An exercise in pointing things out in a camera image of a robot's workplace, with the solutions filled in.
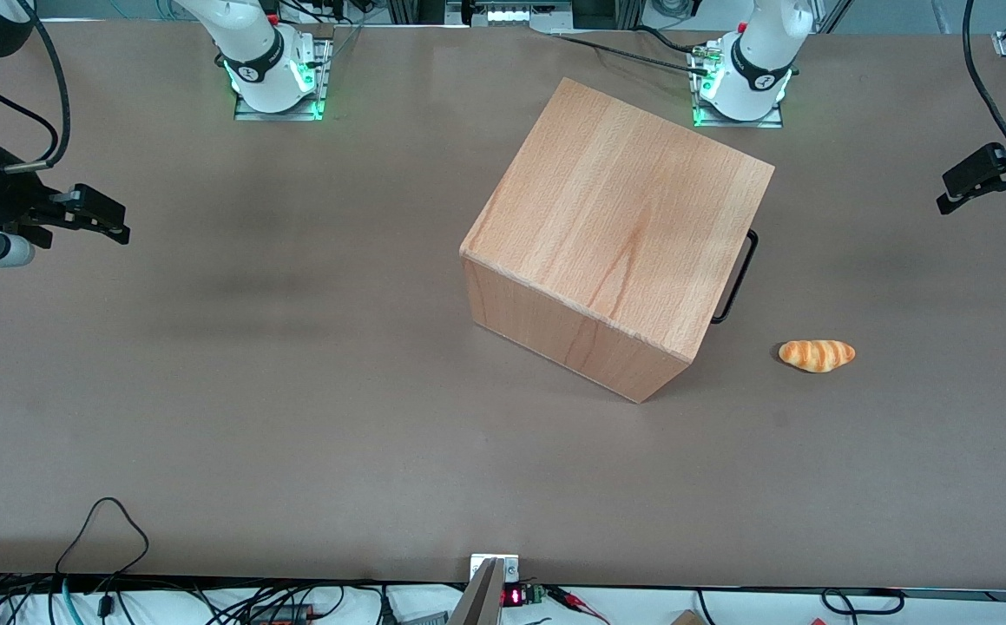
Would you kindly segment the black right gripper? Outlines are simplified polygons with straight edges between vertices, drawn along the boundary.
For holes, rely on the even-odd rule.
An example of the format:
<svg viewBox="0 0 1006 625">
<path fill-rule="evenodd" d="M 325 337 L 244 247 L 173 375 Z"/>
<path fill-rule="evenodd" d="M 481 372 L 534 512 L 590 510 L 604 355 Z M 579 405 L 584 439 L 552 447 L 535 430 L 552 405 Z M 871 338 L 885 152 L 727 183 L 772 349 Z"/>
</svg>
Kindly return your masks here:
<svg viewBox="0 0 1006 625">
<path fill-rule="evenodd" d="M 68 230 L 86 230 L 128 245 L 126 207 L 86 183 L 58 193 L 36 173 L 6 173 L 3 167 L 22 162 L 0 147 L 0 254 L 13 249 L 8 236 L 19 236 L 34 247 L 50 250 L 53 235 L 43 226 L 56 224 Z"/>
</svg>

